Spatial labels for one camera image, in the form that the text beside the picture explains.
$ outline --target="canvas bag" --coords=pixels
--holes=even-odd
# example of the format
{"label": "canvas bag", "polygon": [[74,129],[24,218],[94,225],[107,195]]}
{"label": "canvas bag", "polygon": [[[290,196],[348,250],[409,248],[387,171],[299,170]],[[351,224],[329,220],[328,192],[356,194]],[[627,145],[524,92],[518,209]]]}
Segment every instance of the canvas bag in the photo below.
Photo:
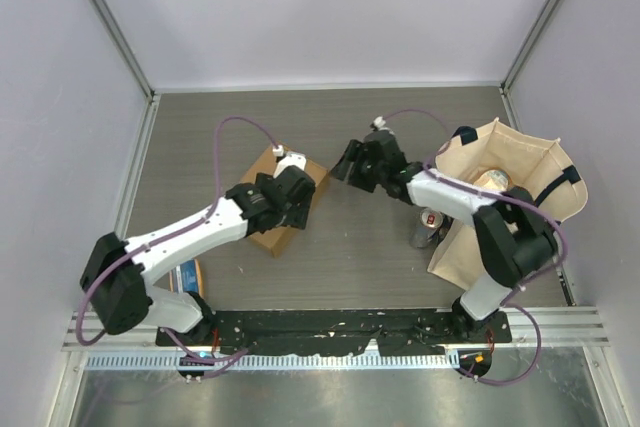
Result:
{"label": "canvas bag", "polygon": [[[498,119],[477,129],[461,127],[456,134],[436,157],[443,174],[473,183],[487,170],[503,170],[513,185],[527,189],[541,210],[561,222],[586,204],[587,187],[560,147],[560,139],[531,137]],[[475,230],[455,220],[428,271],[470,289],[485,272]]]}

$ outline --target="small blue object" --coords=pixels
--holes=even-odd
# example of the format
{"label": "small blue object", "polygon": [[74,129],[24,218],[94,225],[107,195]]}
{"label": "small blue object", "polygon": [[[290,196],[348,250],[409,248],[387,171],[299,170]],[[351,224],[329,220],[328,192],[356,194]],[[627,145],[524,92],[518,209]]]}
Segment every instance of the small blue object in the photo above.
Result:
{"label": "small blue object", "polygon": [[171,271],[169,289],[178,293],[196,292],[202,296],[202,277],[200,275],[200,265],[196,259],[183,262]]}

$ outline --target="white wall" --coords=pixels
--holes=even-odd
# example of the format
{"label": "white wall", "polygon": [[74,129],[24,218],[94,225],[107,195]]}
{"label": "white wall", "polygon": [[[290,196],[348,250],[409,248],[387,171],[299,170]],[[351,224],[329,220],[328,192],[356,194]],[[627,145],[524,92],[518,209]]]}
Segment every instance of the white wall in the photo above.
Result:
{"label": "white wall", "polygon": [[150,82],[500,81],[544,0],[107,0]]}
{"label": "white wall", "polygon": [[0,0],[0,425],[43,425],[144,99],[88,0]]}
{"label": "white wall", "polygon": [[640,399],[640,2],[565,0],[517,80],[526,132],[562,138],[589,189],[566,224],[569,276],[595,303]]}

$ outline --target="cardboard box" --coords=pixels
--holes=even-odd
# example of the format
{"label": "cardboard box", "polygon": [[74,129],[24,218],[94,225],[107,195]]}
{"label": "cardboard box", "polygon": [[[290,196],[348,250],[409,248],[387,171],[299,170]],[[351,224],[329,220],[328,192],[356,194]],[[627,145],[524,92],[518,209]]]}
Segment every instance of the cardboard box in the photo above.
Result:
{"label": "cardboard box", "polygon": [[[242,176],[240,182],[255,182],[256,174],[259,172],[264,172],[265,174],[271,174],[276,170],[276,158],[273,155],[271,150],[271,146],[267,147],[262,155],[256,160],[256,162],[251,166],[251,168],[247,171],[246,174]],[[313,194],[313,199],[311,200],[311,212],[315,209],[316,205],[318,205],[318,201],[320,197],[326,192],[327,187],[329,186],[329,171],[324,167],[316,164],[309,158],[307,158],[307,164],[304,171],[309,174],[309,176],[316,183],[316,191]],[[296,235],[299,229],[295,229],[293,227],[277,227],[275,229],[268,230],[264,234],[255,233],[251,235],[249,238],[255,244],[258,244],[260,247],[268,250],[273,257],[279,257],[280,254],[284,251],[285,247],[293,236]]]}

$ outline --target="metal table surface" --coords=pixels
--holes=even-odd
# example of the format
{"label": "metal table surface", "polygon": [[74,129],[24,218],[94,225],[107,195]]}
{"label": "metal table surface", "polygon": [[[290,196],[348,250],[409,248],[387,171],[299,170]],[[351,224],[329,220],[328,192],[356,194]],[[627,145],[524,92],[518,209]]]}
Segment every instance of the metal table surface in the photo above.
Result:
{"label": "metal table surface", "polygon": [[[513,377],[532,356],[532,349],[498,350],[490,376]],[[543,349],[538,368],[507,388],[477,384],[453,370],[231,372],[189,385],[176,377],[85,372],[71,426],[606,425],[581,348]],[[150,395],[166,382],[174,384]],[[116,405],[96,399],[105,386],[111,399],[144,400]]]}

